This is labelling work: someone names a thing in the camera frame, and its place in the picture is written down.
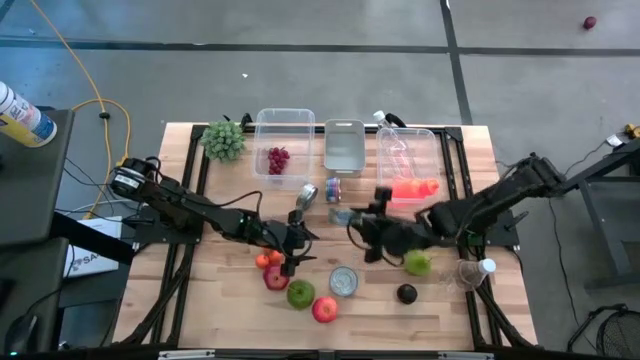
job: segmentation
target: butcher block tabletop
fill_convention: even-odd
[[[194,123],[167,124],[159,158],[165,176],[181,179],[185,167],[191,129]],[[489,130],[486,126],[462,126],[467,162],[474,191],[498,180]],[[329,274],[340,265],[355,270],[359,286],[348,298],[335,297],[338,318],[329,324],[317,323],[311,309],[298,311],[286,300],[286,292],[269,291],[262,271],[254,265],[261,249],[222,239],[204,226],[202,241],[196,246],[187,300],[184,308],[181,348],[256,349],[350,349],[350,350],[471,350],[473,348],[464,292],[453,280],[457,250],[430,248],[432,271],[415,277],[403,269],[381,261],[365,264],[364,253],[351,244],[344,227],[328,222],[329,207],[363,207],[373,200],[376,185],[375,135],[367,134],[366,167],[360,178],[342,180],[342,201],[328,204],[324,184],[324,135],[315,135],[312,182],[320,191],[305,213],[307,227],[320,238],[294,279],[314,284],[316,297],[333,296]],[[286,222],[294,209],[298,191],[266,189],[251,171],[253,134],[247,134],[247,151],[236,162],[211,161],[204,195],[222,203],[253,190],[262,190],[261,217]],[[440,146],[439,159],[442,161]],[[464,197],[459,162],[451,147],[459,197]],[[196,187],[202,147],[198,147],[191,189]],[[447,200],[444,167],[440,169],[439,192],[424,205]],[[257,197],[248,197],[234,207],[254,209]],[[392,209],[391,214],[410,216],[419,208]],[[131,265],[124,298],[115,329],[114,341],[127,337],[154,304],[160,290],[168,246],[154,244],[136,255]],[[487,257],[497,263],[491,276],[496,302],[521,334],[536,343],[522,274],[516,257],[503,249],[488,248]],[[403,305],[395,298],[396,289],[409,283],[418,290],[418,299]],[[484,338],[489,341],[487,312],[480,299],[478,311]],[[175,296],[167,307],[163,340],[173,318]]]

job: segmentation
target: gray floor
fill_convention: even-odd
[[[640,3],[633,0],[450,0],[449,4],[460,46],[640,48],[640,25],[635,20]],[[447,44],[438,0],[43,0],[41,5],[72,39]],[[580,24],[589,15],[596,16],[598,24],[585,32]],[[5,39],[52,36],[27,1],[16,1],[0,22],[0,37]],[[0,51],[0,80],[30,101],[65,108],[93,98],[65,50]],[[309,108],[318,121],[370,120],[375,110],[384,109],[412,123],[461,123],[446,54],[82,50],[78,56],[102,95],[130,111],[133,156],[155,154],[168,121],[211,121],[221,114],[239,118],[266,107]],[[496,157],[507,163],[536,151],[566,169],[624,124],[637,121],[638,57],[476,55],[461,56],[461,66],[473,123],[490,127]],[[101,182],[106,156],[97,112],[97,106],[79,112],[69,157]],[[114,114],[111,139],[119,159],[125,127],[123,118],[115,110]],[[583,165],[608,151],[601,149]],[[92,202],[95,195],[95,189],[65,177],[58,206],[75,208]],[[610,271],[605,252],[579,194],[554,200],[553,206],[579,319],[599,305],[617,302],[640,309],[639,286],[584,291],[584,281]],[[524,201],[516,210],[530,211],[518,233],[539,342],[563,349],[576,324],[547,201]],[[103,207],[100,213],[109,211]],[[65,320],[63,337],[75,345],[96,345],[113,305],[73,311]],[[102,326],[87,325],[90,317]],[[576,349],[592,352],[582,340]]]

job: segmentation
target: gray plastic tray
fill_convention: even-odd
[[[324,167],[330,176],[358,177],[366,163],[364,123],[327,120],[324,125]]]

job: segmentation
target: grapes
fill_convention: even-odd
[[[269,175],[281,175],[290,158],[289,152],[282,148],[273,147],[267,152],[269,160]]]

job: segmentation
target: red ball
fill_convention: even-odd
[[[596,18],[593,16],[589,16],[588,18],[584,19],[584,23],[582,24],[582,27],[585,28],[586,30],[590,30],[592,29],[594,26],[596,26]]]

